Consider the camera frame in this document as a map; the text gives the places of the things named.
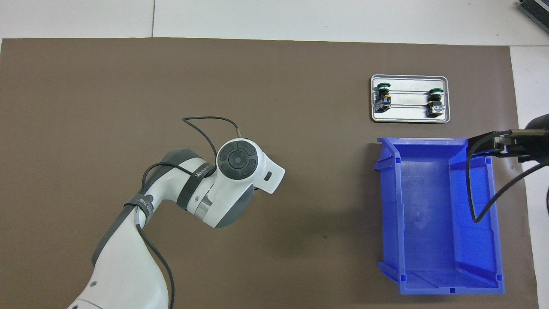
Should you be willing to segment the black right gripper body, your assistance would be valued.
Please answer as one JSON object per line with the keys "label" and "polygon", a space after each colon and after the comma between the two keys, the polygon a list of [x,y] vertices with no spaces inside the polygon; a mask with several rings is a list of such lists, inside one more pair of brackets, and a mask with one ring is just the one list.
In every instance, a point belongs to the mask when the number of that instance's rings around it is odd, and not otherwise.
{"label": "black right gripper body", "polygon": [[530,121],[526,130],[541,130],[544,129],[546,134],[543,136],[525,136],[518,139],[518,144],[525,149],[527,153],[523,157],[518,158],[519,163],[528,161],[536,161],[539,164],[548,161],[549,159],[549,114],[542,115]]}

